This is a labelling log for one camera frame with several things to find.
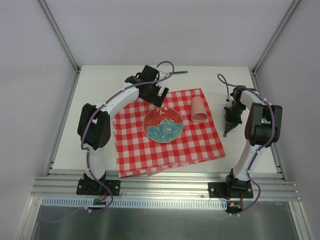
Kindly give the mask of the red teal ceramic plate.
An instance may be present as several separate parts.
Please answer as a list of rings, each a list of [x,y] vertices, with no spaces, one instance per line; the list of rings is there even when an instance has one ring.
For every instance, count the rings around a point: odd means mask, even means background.
[[[142,129],[150,140],[166,144],[181,135],[184,123],[181,115],[173,108],[159,107],[144,116]]]

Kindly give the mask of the salmon pink plastic cup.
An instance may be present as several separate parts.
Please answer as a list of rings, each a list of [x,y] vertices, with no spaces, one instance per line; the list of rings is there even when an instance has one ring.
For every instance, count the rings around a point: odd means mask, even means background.
[[[195,96],[192,98],[190,111],[191,111],[191,120],[194,123],[203,123],[208,118],[204,101],[200,96]]]

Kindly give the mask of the red white checkered cloth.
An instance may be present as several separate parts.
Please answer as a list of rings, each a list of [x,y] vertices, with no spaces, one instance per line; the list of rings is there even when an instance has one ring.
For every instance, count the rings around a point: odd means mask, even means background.
[[[114,117],[113,127],[120,177],[151,175],[226,155],[200,88],[169,92],[162,108],[137,99]]]

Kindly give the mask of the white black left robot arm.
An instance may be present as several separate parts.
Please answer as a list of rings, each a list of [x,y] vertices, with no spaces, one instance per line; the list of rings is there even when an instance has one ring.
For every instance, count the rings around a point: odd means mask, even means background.
[[[105,188],[103,148],[111,138],[111,121],[125,106],[139,98],[156,107],[162,106],[169,89],[164,88],[159,95],[161,86],[158,83],[170,78],[175,71],[160,71],[159,66],[164,63],[156,67],[145,65],[142,72],[127,77],[110,98],[96,105],[87,103],[82,107],[77,134],[80,136],[81,149],[86,151],[84,176],[90,179],[87,187],[93,194],[100,194]]]

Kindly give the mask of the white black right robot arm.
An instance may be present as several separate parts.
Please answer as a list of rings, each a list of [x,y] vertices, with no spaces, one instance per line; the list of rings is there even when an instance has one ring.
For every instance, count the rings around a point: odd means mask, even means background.
[[[231,104],[224,107],[224,136],[242,123],[242,113],[249,110],[244,129],[246,144],[241,157],[226,177],[224,193],[236,197],[248,189],[249,174],[255,168],[261,155],[280,138],[283,107],[269,103],[254,88],[238,85],[230,94]]]

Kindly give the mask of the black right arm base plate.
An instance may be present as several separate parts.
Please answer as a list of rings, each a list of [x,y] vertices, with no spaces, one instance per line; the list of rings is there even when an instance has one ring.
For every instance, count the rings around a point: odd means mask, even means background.
[[[223,198],[226,200],[230,200],[231,198],[254,198],[252,185],[250,182],[247,182],[244,188],[231,187],[228,186],[225,182],[209,182],[207,186],[210,198]]]

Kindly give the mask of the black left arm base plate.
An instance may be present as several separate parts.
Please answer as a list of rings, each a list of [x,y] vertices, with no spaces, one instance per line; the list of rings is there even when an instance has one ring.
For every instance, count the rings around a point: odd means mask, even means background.
[[[108,189],[111,191],[113,196],[119,196],[120,195],[120,189],[121,189],[121,181],[120,180],[110,180],[107,179],[103,181],[103,184],[108,187]],[[78,181],[76,194],[77,195],[88,195],[88,196],[102,196],[107,192],[106,188],[97,183],[96,181],[92,179],[80,179]]]

